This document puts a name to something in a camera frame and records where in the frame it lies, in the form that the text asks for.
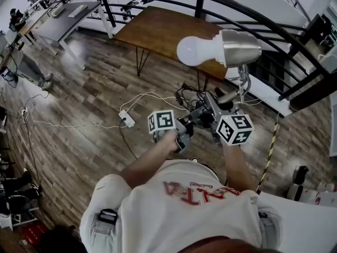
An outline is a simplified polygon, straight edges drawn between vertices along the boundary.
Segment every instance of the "white cable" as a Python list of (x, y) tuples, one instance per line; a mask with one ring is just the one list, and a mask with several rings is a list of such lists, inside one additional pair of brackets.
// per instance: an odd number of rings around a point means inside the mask
[(247, 105), (247, 106), (255, 106), (255, 105), (259, 105), (261, 102), (262, 102), (262, 100), (260, 100), (258, 103), (256, 103), (256, 104), (247, 104), (246, 102), (250, 102), (250, 101), (245, 101), (243, 104), (245, 104), (245, 105)]
[(293, 107), (291, 107), (290, 104), (289, 104), (289, 107), (290, 107), (290, 109), (294, 110), (295, 112), (299, 112), (298, 110), (295, 110)]
[[(179, 109), (179, 110), (186, 110), (186, 109), (182, 109), (182, 108), (179, 108), (173, 104), (171, 104), (170, 102), (166, 101), (166, 99), (175, 99), (174, 96), (169, 96), (169, 97), (166, 97), (166, 98), (163, 98), (162, 96), (154, 93), (154, 92), (147, 92), (145, 94), (139, 94), (135, 97), (133, 97), (130, 101), (124, 103), (121, 107), (120, 107), (120, 111), (122, 111), (122, 107), (124, 105), (127, 105), (129, 104), (130, 102), (132, 102), (135, 98), (137, 98), (139, 96), (139, 98), (126, 110), (126, 112), (128, 112), (133, 105), (135, 105), (143, 96), (145, 95), (148, 95), (148, 96), (151, 96), (153, 98), (156, 98), (156, 99), (160, 99), (160, 100), (164, 100), (167, 104)], [(53, 127), (60, 127), (60, 128), (79, 128), (79, 127), (99, 127), (99, 128), (104, 128), (104, 129), (111, 129), (111, 128), (119, 128), (120, 126), (119, 125), (113, 125), (113, 126), (103, 126), (101, 124), (81, 124), (81, 125), (59, 125), (59, 124), (53, 124), (53, 123), (50, 123), (50, 122), (45, 122), (45, 121), (36, 121), (33, 117), (33, 110), (31, 110), (31, 107), (33, 106), (33, 102), (29, 105), (29, 107), (27, 108), (27, 111), (23, 112), (24, 111), (24, 108), (25, 107), (21, 107), (19, 109), (19, 113), (22, 117), (22, 121), (26, 124), (29, 120), (29, 112), (31, 112), (31, 116), (32, 116), (32, 120), (34, 123), (40, 123), (40, 124), (48, 124), (48, 125), (51, 125)]]
[(258, 98), (258, 99), (253, 99), (253, 100), (248, 100), (248, 101), (245, 101), (244, 103), (247, 103), (247, 102), (253, 102), (253, 101), (256, 101), (256, 100), (262, 100), (262, 99), (277, 99), (277, 96), (265, 96), (263, 98)]
[(175, 108), (178, 109), (178, 110), (186, 111), (186, 109), (179, 108), (179, 107), (177, 107), (177, 106), (171, 104), (170, 102), (168, 102), (168, 101), (166, 100), (166, 99), (175, 99), (174, 96), (169, 96), (169, 97), (167, 97), (167, 98), (163, 98), (162, 96), (160, 96), (160, 95), (158, 95), (158, 94), (156, 94), (156, 93), (154, 93), (154, 92), (147, 92), (147, 93), (145, 93), (145, 94), (139, 94), (139, 95), (136, 95), (136, 96), (133, 97), (130, 101), (124, 103), (124, 104), (120, 107), (120, 111), (122, 111), (122, 107), (123, 107), (124, 105), (129, 104), (129, 103), (132, 102), (136, 97), (139, 96), (139, 98), (138, 98), (134, 103), (132, 103), (132, 105), (126, 110), (126, 112), (129, 112), (129, 110), (132, 108), (132, 106), (133, 106), (134, 104), (136, 104), (136, 103), (137, 103), (142, 97), (144, 97), (145, 95), (152, 96), (153, 98), (156, 98), (156, 99), (164, 100), (168, 105), (171, 105), (172, 107), (175, 107)]
[(280, 115), (280, 112), (277, 114), (277, 116), (276, 116), (276, 123), (278, 123), (279, 122), (279, 115)]

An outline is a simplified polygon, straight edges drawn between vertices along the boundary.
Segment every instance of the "electrical outlet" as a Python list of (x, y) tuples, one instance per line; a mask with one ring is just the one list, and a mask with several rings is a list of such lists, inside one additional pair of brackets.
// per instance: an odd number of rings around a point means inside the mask
[(124, 123), (129, 127), (129, 128), (132, 128), (134, 125), (135, 125), (135, 121), (131, 118), (131, 116), (125, 111), (125, 110), (122, 110), (120, 113), (119, 113), (119, 116), (120, 118), (124, 119)]

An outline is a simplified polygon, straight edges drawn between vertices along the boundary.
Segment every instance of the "wooden table top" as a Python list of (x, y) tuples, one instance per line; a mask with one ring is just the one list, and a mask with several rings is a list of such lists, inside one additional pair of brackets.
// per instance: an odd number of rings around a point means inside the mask
[[(221, 29), (202, 19), (149, 6), (125, 25), (114, 39), (179, 61), (176, 49), (181, 39), (197, 36), (211, 40)], [(227, 72), (227, 69), (215, 59), (206, 61), (196, 68), (219, 80), (223, 80)]]
[(33, 15), (31, 15), (27, 20), (24, 27), (22, 27), (19, 31), (20, 35), (27, 34), (30, 30), (32, 30), (35, 26), (35, 24), (47, 13), (47, 9), (43, 9), (40, 11), (34, 12)]

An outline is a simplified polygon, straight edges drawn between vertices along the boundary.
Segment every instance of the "wooden floor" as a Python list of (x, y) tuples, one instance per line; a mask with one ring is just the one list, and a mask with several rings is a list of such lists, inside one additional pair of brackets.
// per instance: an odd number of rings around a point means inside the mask
[[(173, 96), (183, 82), (197, 86), (194, 70), (153, 54), (149, 56), (141, 76), (137, 77), (135, 48), (114, 42), (104, 34), (74, 32), (67, 42), (86, 61), (85, 71), (80, 70), (61, 47), (57, 56), (48, 50), (38, 52), (24, 47), (25, 53), (38, 63), (45, 74), (54, 74), (48, 98), (38, 96), (33, 100), (35, 120), (62, 125), (119, 125), (120, 106), (134, 96), (149, 91), (165, 97)], [(0, 82), (4, 88), (1, 102), (13, 115), (29, 97), (41, 92), (22, 79), (16, 89), (3, 80)], [(212, 81), (209, 89), (214, 89), (215, 85), (225, 91), (232, 90), (226, 84)], [(143, 98), (134, 105), (130, 115), (136, 125), (123, 129), (123, 132), (137, 156), (153, 145), (147, 130), (147, 116), (154, 110), (170, 108), (165, 102), (151, 97)], [(255, 125), (254, 134), (242, 149), (258, 181), (268, 157), (276, 115), (262, 104), (243, 105), (242, 109), (251, 116)], [(184, 113), (174, 111), (177, 116)], [(279, 122), (272, 164), (262, 190), (283, 195), (292, 183), (295, 168), (301, 165), (310, 169), (305, 182), (307, 187), (315, 188), (320, 181), (333, 182), (333, 164), (329, 159), (330, 100), (324, 99), (285, 119), (279, 118)], [(41, 199), (43, 221), (48, 225), (64, 223), (78, 226), (96, 182), (106, 174), (122, 170), (132, 162), (133, 156), (117, 128), (59, 128), (34, 123), (31, 118), (28, 128), (44, 189)], [(24, 123), (9, 117), (7, 130), (5, 138), (16, 161), (16, 170), (22, 172), (23, 167), (28, 167), (36, 181)], [(213, 167), (222, 181), (225, 180), (221, 149), (213, 144), (207, 131), (196, 130), (193, 145), (184, 157), (198, 157), (201, 162)]]

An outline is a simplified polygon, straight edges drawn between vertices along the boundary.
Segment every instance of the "gray pants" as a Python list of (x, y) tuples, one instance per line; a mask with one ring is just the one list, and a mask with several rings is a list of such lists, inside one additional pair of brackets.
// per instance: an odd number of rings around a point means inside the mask
[(18, 66), (17, 74), (41, 87), (45, 81), (45, 76), (38, 65), (24, 54), (21, 64)]

